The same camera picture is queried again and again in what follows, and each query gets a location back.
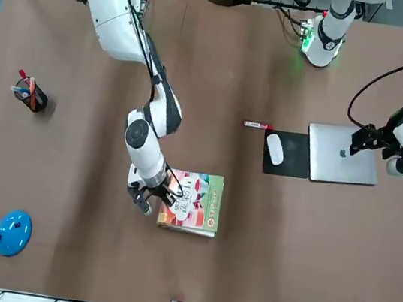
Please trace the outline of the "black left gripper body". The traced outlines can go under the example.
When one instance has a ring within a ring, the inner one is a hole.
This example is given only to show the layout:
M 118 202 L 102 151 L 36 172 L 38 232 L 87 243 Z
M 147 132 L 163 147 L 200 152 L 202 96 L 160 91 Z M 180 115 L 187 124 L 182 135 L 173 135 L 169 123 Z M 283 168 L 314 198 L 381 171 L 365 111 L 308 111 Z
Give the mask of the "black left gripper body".
M 388 120 L 387 124 L 380 128 L 377 146 L 387 149 L 401 149 L 401 144 L 393 134 L 393 131 L 403 123 L 403 111 L 398 110 Z

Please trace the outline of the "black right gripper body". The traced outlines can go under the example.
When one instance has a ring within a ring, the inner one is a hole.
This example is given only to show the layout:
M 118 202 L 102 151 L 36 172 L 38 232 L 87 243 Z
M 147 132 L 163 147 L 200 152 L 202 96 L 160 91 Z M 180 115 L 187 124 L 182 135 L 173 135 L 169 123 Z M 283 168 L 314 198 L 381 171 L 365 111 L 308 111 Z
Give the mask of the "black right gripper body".
M 148 183 L 145 181 L 143 183 L 143 187 L 141 188 L 141 195 L 154 195 L 158 198 L 172 198 L 172 192 L 170 189 L 170 185 L 167 181 L 158 184 L 157 186 L 151 188 Z

